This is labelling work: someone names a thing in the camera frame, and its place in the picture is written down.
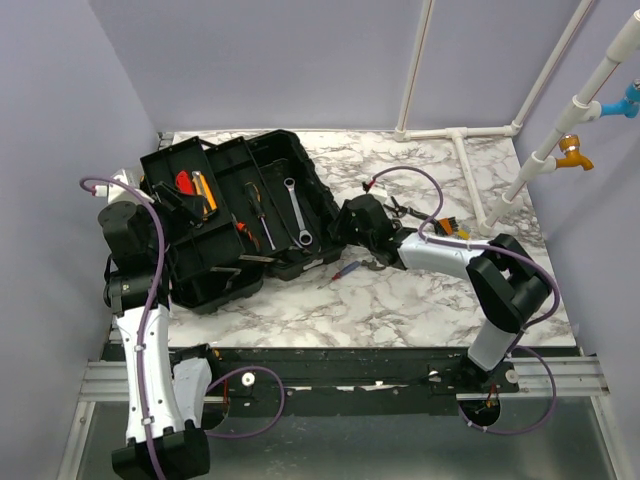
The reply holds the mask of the yellow utility knife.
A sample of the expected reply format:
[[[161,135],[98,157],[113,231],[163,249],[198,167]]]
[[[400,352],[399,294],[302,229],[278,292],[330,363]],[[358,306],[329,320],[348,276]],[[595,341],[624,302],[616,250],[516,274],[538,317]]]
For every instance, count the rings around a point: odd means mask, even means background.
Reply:
[[[201,171],[192,172],[192,182],[196,193],[204,199],[204,214],[209,215],[217,211],[217,204],[214,195]]]

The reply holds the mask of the orange black pliers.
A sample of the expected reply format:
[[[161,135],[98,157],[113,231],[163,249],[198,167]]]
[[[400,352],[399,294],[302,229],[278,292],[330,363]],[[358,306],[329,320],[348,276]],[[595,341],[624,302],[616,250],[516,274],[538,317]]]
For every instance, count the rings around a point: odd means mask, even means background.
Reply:
[[[231,217],[236,230],[251,242],[256,252],[260,252],[259,240],[252,233],[248,225],[244,222],[239,221],[234,214],[232,214]]]

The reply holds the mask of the ratchet wrench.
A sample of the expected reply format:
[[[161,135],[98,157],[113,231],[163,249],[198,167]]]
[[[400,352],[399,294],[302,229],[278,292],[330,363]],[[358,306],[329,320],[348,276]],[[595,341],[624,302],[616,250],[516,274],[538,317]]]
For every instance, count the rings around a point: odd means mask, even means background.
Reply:
[[[298,242],[304,247],[310,246],[313,242],[313,236],[306,227],[302,210],[298,202],[298,198],[295,191],[296,182],[293,178],[288,177],[284,179],[283,184],[289,194],[295,219],[298,225],[298,229],[299,229]]]

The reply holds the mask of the black plastic toolbox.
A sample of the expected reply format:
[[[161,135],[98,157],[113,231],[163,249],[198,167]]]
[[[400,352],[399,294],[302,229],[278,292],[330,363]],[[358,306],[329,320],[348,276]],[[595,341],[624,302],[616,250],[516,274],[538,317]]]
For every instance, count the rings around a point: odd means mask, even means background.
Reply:
[[[299,137],[275,130],[212,144],[191,137],[140,160],[143,187],[173,207],[201,174],[215,203],[200,224],[172,233],[166,264],[173,303],[197,314],[340,259],[328,227],[338,216]]]

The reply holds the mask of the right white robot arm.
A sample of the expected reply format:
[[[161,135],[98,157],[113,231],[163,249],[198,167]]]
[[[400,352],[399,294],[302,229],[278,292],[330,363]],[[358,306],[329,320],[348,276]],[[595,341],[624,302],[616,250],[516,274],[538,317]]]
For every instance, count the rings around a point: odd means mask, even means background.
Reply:
[[[460,379],[480,392],[496,380],[496,367],[533,324],[548,297],[559,306],[553,277],[511,235],[469,242],[431,236],[391,220],[370,194],[346,201],[328,227],[331,238],[366,248],[381,264],[468,280],[486,317],[467,350]]]

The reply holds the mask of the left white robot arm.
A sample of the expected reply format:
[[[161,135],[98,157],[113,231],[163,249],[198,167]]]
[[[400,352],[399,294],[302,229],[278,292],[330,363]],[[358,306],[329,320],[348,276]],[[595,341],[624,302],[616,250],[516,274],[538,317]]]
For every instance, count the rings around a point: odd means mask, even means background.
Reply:
[[[125,444],[111,454],[113,471],[121,479],[205,475],[204,396],[220,387],[222,372],[204,345],[169,352],[168,218],[125,169],[91,192],[107,200],[98,216],[110,249],[104,301],[121,336],[128,386]]]

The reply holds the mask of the black yellow flat screwdriver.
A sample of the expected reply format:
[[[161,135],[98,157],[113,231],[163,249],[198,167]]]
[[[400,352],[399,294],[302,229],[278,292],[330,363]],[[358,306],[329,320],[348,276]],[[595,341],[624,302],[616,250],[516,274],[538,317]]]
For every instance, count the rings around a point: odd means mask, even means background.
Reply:
[[[251,181],[247,182],[244,185],[244,189],[254,214],[260,220],[271,249],[275,250],[276,246],[267,226],[266,213],[262,204],[262,196],[260,190],[258,189],[257,185]]]

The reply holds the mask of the orange hex key set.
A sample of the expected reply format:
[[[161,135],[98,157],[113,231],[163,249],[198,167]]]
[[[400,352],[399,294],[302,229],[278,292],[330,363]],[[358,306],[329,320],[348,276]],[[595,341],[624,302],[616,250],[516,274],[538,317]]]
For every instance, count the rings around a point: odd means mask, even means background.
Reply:
[[[436,219],[433,222],[434,232],[439,236],[453,236],[458,231],[455,217]]]

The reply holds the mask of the orange pipe tap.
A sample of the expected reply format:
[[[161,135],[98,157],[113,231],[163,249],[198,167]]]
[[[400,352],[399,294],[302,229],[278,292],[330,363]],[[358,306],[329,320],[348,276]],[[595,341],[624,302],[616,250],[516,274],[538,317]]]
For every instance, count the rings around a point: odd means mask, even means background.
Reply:
[[[580,139],[576,134],[564,135],[558,142],[558,147],[563,155],[556,159],[558,169],[581,167],[584,171],[589,171],[594,168],[592,161],[581,153]]]

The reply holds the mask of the blue pipe fitting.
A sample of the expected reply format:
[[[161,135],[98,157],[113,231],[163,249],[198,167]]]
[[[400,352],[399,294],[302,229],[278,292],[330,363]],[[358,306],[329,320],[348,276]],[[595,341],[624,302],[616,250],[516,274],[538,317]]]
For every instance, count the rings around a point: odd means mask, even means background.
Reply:
[[[600,117],[621,115],[633,119],[639,114],[640,80],[635,79],[616,103],[602,104]]]

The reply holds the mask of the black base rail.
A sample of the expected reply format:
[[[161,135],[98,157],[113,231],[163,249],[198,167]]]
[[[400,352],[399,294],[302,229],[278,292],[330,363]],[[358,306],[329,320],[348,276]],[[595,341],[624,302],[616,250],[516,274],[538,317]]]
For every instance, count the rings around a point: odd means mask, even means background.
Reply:
[[[583,357],[572,348],[518,350],[478,373],[461,348],[221,348],[204,396],[206,414],[265,418],[424,413],[485,414],[501,402],[492,382],[514,358]]]

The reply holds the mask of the aluminium frame rail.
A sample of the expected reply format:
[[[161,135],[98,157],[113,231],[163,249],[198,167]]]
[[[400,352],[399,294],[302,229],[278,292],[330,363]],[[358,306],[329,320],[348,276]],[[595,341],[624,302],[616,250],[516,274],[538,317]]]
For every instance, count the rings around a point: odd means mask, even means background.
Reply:
[[[596,357],[548,357],[540,362],[514,358],[507,372],[492,382],[500,398],[600,397],[610,393]],[[91,362],[85,368],[79,399],[125,402],[129,398],[123,362]]]

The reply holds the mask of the white pvc pipe frame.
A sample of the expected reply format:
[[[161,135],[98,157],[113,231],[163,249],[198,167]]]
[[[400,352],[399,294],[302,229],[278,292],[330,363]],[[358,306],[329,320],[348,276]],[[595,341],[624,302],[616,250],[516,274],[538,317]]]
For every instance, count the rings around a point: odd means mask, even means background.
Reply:
[[[516,179],[504,193],[499,195],[490,210],[485,211],[476,181],[471,172],[464,140],[467,138],[493,136],[513,138],[520,133],[527,116],[535,106],[536,100],[550,80],[555,68],[560,63],[580,26],[586,20],[593,5],[592,1],[579,3],[511,123],[498,127],[447,127],[431,130],[411,130],[408,128],[410,106],[416,90],[420,64],[435,6],[433,1],[424,1],[422,3],[413,53],[398,120],[393,131],[393,138],[397,142],[447,139],[453,143],[471,196],[478,230],[483,236],[491,234],[498,221],[514,208],[517,197],[530,181],[541,174],[551,173],[558,169],[556,167],[556,159],[563,157],[559,150],[558,142],[564,135],[572,134],[573,129],[579,124],[595,122],[602,118],[600,117],[602,103],[596,100],[598,93],[618,67],[623,65],[639,50],[639,13],[634,12],[611,41],[603,59],[590,75],[585,85],[569,100],[567,106],[561,111],[554,122],[551,132],[543,140],[542,145],[528,156]]]

